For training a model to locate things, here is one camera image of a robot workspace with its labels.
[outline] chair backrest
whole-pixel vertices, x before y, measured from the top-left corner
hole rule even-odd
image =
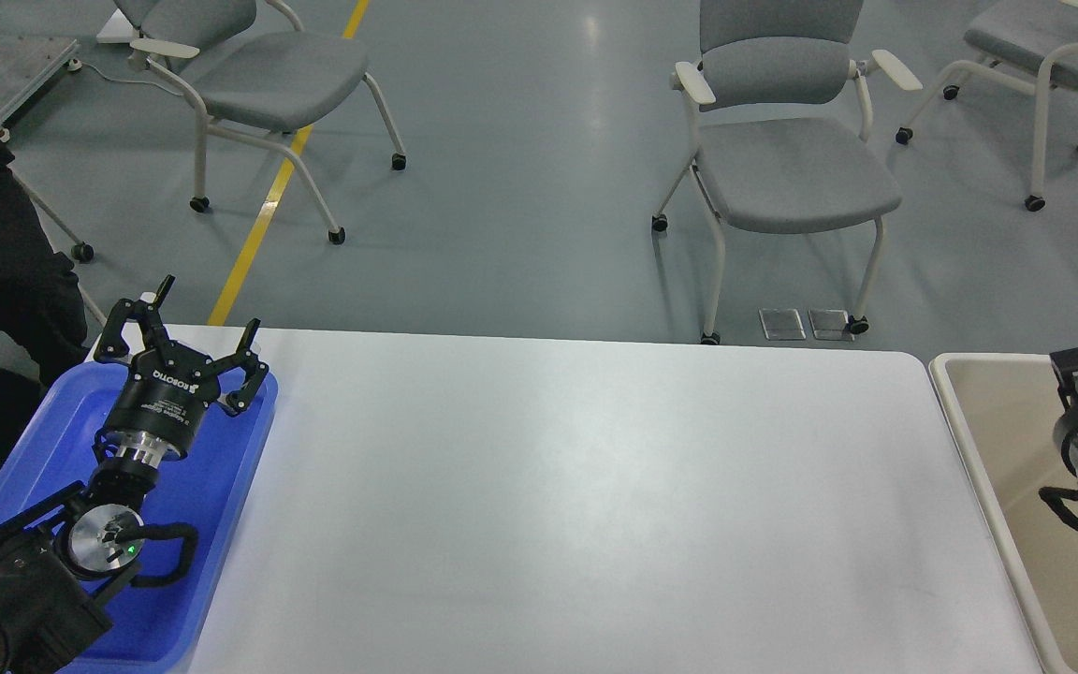
[[[146,38],[209,50],[257,20],[257,0],[115,0]]]
[[[717,110],[827,102],[847,82],[862,0],[701,0],[702,72]]]

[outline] table surface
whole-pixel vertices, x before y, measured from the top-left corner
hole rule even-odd
[[[1040,673],[908,355],[258,342],[277,416],[179,671]]]

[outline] yellow floor line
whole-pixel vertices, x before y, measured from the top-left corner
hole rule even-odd
[[[356,30],[360,27],[360,20],[364,17],[368,5],[369,0],[356,2],[356,8],[351,9],[351,17],[347,18],[344,38],[356,38]],[[308,126],[295,133],[294,143],[290,146],[295,154],[302,153],[302,149],[307,145],[307,139],[310,138],[312,128],[314,127]],[[265,204],[261,206],[260,212],[257,215],[257,222],[252,223],[252,231],[249,231],[248,239],[244,243],[244,248],[240,248],[239,257],[236,257],[236,263],[232,265],[231,273],[227,274],[223,291],[219,293],[219,299],[216,300],[215,307],[210,311],[209,319],[206,319],[207,325],[223,325],[227,320],[231,307],[235,306],[236,298],[239,297],[239,289],[244,287],[245,278],[248,277],[248,270],[252,269],[252,261],[257,259],[257,251],[260,251],[260,244],[264,242],[268,225],[273,222],[273,215],[281,205],[281,196],[286,194],[286,187],[292,175],[294,175],[294,163],[284,160],[281,168],[277,171],[277,178],[273,179],[273,187],[268,189],[268,195],[265,196]]]

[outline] gray floor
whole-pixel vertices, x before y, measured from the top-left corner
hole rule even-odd
[[[338,33],[354,4],[294,8],[313,29]],[[887,47],[928,84],[969,55],[962,31],[989,4],[868,0],[855,54]],[[136,77],[125,47],[93,44],[111,10],[106,0],[0,0],[0,33],[73,35],[87,63]],[[281,26],[261,4],[255,30]],[[389,170],[393,149],[363,90],[318,123],[305,161],[347,243],[327,244],[307,191],[291,180],[227,324],[260,316],[278,328],[696,342],[713,249],[688,183],[667,208],[671,231],[649,230],[686,142],[667,75],[696,56],[696,30],[690,0],[372,0],[358,37],[410,167]],[[1049,205],[1029,214],[1021,202],[1032,99],[971,82],[957,102],[937,102],[903,149],[893,133],[917,94],[886,78],[872,85],[872,148],[906,197],[887,219],[872,330],[855,344],[776,345],[924,361],[1078,345],[1078,94],[1053,94]],[[853,88],[804,112],[859,124]],[[188,106],[88,69],[61,75],[12,132],[18,171],[97,249],[79,273],[99,303],[174,273],[166,319],[206,321],[279,160],[210,140],[215,212],[194,214]],[[871,225],[794,237],[729,231],[723,343],[770,344],[760,307],[847,306],[871,242]],[[4,336],[0,359],[22,361]]]

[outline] robotiq logo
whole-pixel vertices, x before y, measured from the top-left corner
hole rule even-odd
[[[184,381],[172,379],[172,376],[168,376],[165,372],[162,372],[160,370],[153,370],[152,375],[155,376],[155,379],[164,381],[164,383],[171,385],[171,387],[182,388],[185,389],[185,391],[190,391],[191,394],[193,391],[197,391],[197,384],[185,384]]]

